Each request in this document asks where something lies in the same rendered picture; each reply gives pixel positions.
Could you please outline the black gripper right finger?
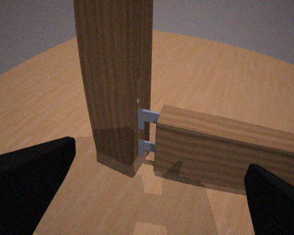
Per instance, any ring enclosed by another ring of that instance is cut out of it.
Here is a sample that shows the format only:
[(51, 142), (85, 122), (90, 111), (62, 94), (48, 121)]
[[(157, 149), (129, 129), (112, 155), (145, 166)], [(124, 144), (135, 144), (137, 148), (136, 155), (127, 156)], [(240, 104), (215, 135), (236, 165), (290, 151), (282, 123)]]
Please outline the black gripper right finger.
[(294, 185), (258, 164), (244, 183), (255, 235), (294, 235)]

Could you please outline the brown wooden post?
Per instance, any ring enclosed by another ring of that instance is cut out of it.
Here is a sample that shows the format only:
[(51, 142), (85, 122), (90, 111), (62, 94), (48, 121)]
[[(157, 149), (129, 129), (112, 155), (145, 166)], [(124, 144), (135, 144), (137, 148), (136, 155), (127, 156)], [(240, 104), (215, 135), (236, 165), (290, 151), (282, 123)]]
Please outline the brown wooden post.
[(153, 0), (73, 0), (84, 96), (97, 152), (123, 164), (149, 142)]

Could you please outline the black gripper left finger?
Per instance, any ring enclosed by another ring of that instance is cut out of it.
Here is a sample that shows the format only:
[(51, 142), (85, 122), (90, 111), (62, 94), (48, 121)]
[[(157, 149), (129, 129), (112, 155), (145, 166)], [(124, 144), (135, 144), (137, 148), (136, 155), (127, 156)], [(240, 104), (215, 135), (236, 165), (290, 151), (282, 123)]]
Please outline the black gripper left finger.
[(62, 137), (0, 155), (0, 235), (32, 235), (75, 159)]

